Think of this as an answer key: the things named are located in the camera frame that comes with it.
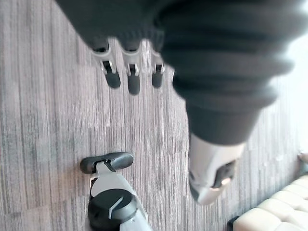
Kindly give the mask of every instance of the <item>black fabric sleeve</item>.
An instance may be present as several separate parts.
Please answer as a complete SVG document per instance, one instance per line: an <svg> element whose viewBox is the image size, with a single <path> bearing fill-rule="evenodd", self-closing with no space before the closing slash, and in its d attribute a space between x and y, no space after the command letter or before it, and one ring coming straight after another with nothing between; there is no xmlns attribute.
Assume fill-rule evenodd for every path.
<svg viewBox="0 0 308 231"><path fill-rule="evenodd" d="M191 132L216 144L248 139L276 99L270 80L293 67L284 52L306 30L302 2L190 0L160 14L162 56L175 68Z"/></svg>

